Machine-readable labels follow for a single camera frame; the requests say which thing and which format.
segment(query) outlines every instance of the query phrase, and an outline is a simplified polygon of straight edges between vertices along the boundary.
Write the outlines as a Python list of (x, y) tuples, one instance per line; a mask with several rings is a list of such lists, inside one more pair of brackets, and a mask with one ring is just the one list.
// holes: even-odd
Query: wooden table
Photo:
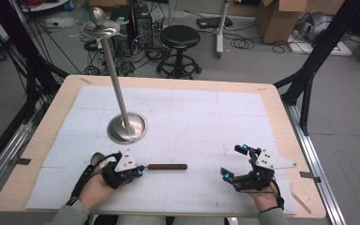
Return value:
[[(280, 100), (278, 90), (272, 84), (244, 82), (206, 82), (189, 80), (119, 78), (123, 87), (171, 88), (188, 90), (212, 90), (257, 93), (261, 96), (267, 117), (277, 143), (279, 153), (297, 163), (287, 169), (292, 195), (297, 207), (294, 218), (323, 218), (326, 215), (318, 190), (312, 179), (303, 178), (300, 172), (309, 172), (303, 152), (293, 132), (291, 122)], [(25, 208), (40, 167), (53, 146), (71, 106), (84, 85), (112, 86), (110, 77), (71, 75), (57, 93), (52, 105), (39, 124), (32, 140), (22, 154), (30, 158), (29, 165), (17, 165), (0, 192), (0, 211), (33, 212)]]

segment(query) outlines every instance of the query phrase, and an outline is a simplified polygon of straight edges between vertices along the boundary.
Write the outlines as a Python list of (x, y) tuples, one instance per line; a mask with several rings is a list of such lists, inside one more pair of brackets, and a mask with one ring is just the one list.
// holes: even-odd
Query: white paper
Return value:
[[(224, 182), (220, 167), (235, 175), (251, 170), (249, 156), (233, 150), (236, 144), (278, 151), (259, 95), (146, 88), (122, 92), (127, 111), (146, 118), (145, 137), (128, 145), (112, 142), (107, 125), (120, 113), (113, 89), (83, 87), (45, 158), (27, 209), (59, 209), (94, 153), (129, 149), (139, 165), (186, 163), (188, 169), (146, 169), (98, 211), (256, 215), (252, 199)], [(286, 201), (284, 212), (295, 214), (283, 170), (276, 171), (276, 179)]]

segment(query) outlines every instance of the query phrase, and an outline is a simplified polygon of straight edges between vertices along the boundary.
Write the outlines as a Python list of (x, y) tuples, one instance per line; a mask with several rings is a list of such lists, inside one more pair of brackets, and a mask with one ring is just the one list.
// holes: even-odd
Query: hand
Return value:
[(91, 209), (109, 199), (115, 192), (122, 188), (123, 187), (117, 189), (111, 188), (105, 183), (101, 174), (96, 174), (92, 176), (83, 187), (79, 199), (84, 206)]
[(264, 212), (267, 209), (278, 207), (277, 194), (273, 192), (273, 190), (277, 192), (277, 189), (273, 183), (270, 185), (271, 187), (265, 187), (260, 191), (256, 189), (244, 190), (245, 193), (252, 197), (259, 212)]

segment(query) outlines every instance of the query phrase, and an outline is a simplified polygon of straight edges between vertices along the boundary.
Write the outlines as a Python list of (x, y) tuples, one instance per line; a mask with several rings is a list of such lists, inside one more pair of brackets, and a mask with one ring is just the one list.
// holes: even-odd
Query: wheel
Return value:
[(197, 67), (197, 69), (195, 70), (196, 73), (200, 74), (203, 71), (203, 69), (201, 67)]

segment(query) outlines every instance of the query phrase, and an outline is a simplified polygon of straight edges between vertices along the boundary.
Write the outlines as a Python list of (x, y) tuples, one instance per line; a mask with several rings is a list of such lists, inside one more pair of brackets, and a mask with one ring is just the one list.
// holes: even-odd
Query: stool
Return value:
[[(202, 68), (191, 57), (184, 55), (188, 48), (192, 48), (200, 41), (200, 35), (197, 31), (189, 26), (184, 25), (171, 25), (166, 27), (160, 33), (160, 41), (170, 48), (165, 57), (160, 61), (157, 66), (157, 72), (163, 71), (166, 78), (180, 78), (189, 77), (193, 80), (191, 74), (201, 73)], [(177, 50), (176, 54), (171, 54), (172, 49)], [(171, 57), (175, 57), (174, 63), (168, 62)], [(189, 63), (184, 63), (183, 59), (186, 58)]]

